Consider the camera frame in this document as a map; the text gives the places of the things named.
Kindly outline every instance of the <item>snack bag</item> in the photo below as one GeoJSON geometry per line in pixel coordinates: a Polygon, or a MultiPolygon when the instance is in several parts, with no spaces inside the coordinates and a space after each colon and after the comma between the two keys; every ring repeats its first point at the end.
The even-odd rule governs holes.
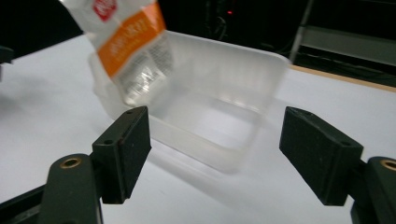
{"type": "Polygon", "coordinates": [[[123,102],[147,103],[172,69],[165,25],[155,0],[60,0],[91,40],[123,102]]]}

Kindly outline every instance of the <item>black mount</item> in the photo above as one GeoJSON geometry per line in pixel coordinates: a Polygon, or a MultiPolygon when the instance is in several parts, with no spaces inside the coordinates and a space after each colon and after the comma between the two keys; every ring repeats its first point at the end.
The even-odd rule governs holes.
{"type": "Polygon", "coordinates": [[[287,107],[280,150],[324,205],[350,195],[354,224],[396,223],[396,160],[361,161],[363,146],[311,112],[287,107]]]}
{"type": "Polygon", "coordinates": [[[128,110],[92,144],[90,156],[57,160],[45,186],[0,204],[0,223],[103,223],[99,199],[130,198],[150,150],[148,109],[128,110]]]}

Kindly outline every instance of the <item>clear plastic container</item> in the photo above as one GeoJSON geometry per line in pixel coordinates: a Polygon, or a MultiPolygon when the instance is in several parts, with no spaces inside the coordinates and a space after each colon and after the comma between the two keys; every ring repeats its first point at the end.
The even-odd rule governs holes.
{"type": "MultiPolygon", "coordinates": [[[[237,168],[289,61],[277,54],[168,32],[175,68],[152,94],[151,137],[220,171],[237,168]]],[[[116,119],[128,109],[97,57],[94,92],[116,119]]]]}

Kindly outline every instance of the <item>black clamp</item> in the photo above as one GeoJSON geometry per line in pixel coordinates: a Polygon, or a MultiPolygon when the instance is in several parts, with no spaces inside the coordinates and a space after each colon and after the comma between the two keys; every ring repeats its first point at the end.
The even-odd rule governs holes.
{"type": "Polygon", "coordinates": [[[361,144],[293,107],[286,108],[279,148],[324,205],[343,206],[350,195],[353,223],[396,223],[396,160],[361,161],[361,144]]]}

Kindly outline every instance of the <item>dark background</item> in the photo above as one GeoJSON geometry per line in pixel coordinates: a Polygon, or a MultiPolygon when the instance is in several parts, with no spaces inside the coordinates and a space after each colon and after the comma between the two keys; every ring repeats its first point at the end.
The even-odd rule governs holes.
{"type": "MultiPolygon", "coordinates": [[[[396,0],[317,0],[309,25],[396,41],[396,0]]],[[[264,49],[289,56],[308,0],[159,0],[168,30],[264,49]]],[[[0,46],[15,50],[16,57],[49,47],[82,32],[59,0],[0,0],[0,46]]],[[[314,62],[309,54],[331,57],[330,61],[352,60],[356,65],[395,75],[395,68],[363,60],[347,59],[302,48],[297,64],[319,70],[355,76],[333,69],[329,60],[314,62]]]]}

